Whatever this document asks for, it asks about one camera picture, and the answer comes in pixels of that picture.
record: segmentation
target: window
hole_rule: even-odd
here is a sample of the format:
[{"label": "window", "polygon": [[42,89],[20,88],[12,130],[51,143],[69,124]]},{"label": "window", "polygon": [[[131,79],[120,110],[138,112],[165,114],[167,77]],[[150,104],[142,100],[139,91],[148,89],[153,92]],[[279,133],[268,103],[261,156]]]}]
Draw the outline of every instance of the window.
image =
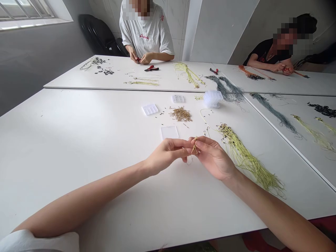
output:
[{"label": "window", "polygon": [[56,18],[46,0],[0,0],[0,22]]}]

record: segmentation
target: red-handled pliers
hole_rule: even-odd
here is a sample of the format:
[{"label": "red-handled pliers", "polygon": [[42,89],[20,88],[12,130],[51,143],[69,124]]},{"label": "red-handled pliers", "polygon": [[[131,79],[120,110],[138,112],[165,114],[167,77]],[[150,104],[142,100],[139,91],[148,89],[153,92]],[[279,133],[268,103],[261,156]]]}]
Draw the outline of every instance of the red-handled pliers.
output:
[{"label": "red-handled pliers", "polygon": [[210,68],[210,71],[213,72],[213,73],[215,73],[216,75],[218,75],[218,71],[219,71],[219,70],[218,70],[218,68],[217,68],[216,71],[214,71],[214,70],[212,70],[212,69]]},{"label": "red-handled pliers", "polygon": [[159,68],[154,68],[154,65],[151,65],[149,68],[145,69],[146,72],[157,71],[157,70],[159,70]]}]

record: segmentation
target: white t-shirt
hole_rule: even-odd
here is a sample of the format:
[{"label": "white t-shirt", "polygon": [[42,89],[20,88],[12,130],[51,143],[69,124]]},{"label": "white t-shirt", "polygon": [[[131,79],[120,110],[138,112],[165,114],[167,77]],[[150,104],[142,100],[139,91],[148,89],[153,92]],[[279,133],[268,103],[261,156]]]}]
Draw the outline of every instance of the white t-shirt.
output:
[{"label": "white t-shirt", "polygon": [[79,252],[79,235],[66,233],[53,238],[35,238],[29,230],[19,230],[0,240],[1,252]]},{"label": "white t-shirt", "polygon": [[163,9],[153,3],[153,12],[149,20],[139,19],[141,17],[137,17],[137,13],[129,5],[129,0],[123,0],[119,20],[122,43],[132,46],[139,58],[149,52],[175,55]]}]

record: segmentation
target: black t-shirt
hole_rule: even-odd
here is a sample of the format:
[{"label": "black t-shirt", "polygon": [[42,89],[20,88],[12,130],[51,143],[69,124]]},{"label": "black t-shirt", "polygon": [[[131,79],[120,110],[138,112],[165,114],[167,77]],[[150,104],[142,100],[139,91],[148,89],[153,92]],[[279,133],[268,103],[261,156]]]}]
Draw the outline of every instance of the black t-shirt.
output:
[{"label": "black t-shirt", "polygon": [[259,45],[257,45],[254,48],[254,50],[250,53],[250,55],[247,57],[243,65],[244,66],[247,65],[252,54],[257,54],[258,55],[257,61],[266,63],[266,64],[275,64],[278,61],[287,60],[292,56],[290,53],[290,50],[278,50],[277,55],[274,55],[269,61],[266,61],[267,54],[269,50],[271,49],[272,44],[273,44],[272,38],[268,40],[264,40],[263,42],[259,43]]}]

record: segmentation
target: white sleeve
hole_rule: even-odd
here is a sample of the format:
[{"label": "white sleeve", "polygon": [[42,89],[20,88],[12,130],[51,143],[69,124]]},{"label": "white sleeve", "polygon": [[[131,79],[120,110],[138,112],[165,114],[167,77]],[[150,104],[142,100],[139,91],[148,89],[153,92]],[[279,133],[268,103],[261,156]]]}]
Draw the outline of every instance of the white sleeve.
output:
[{"label": "white sleeve", "polygon": [[161,44],[160,44],[160,53],[167,53],[169,55],[175,55],[174,53],[174,45],[173,40],[171,38],[169,31],[169,26],[167,22],[167,18],[165,16],[165,13],[162,10],[162,17],[161,17]]},{"label": "white sleeve", "polygon": [[127,25],[127,21],[124,20],[123,16],[124,16],[123,4],[121,4],[119,26],[120,26],[121,35],[122,35],[122,43],[124,46],[129,45],[134,48],[134,45],[132,43],[131,31]]},{"label": "white sleeve", "polygon": [[19,230],[0,241],[1,252],[20,252],[27,250],[58,250],[79,252],[79,236],[75,232],[53,238],[35,238],[29,230]]}]

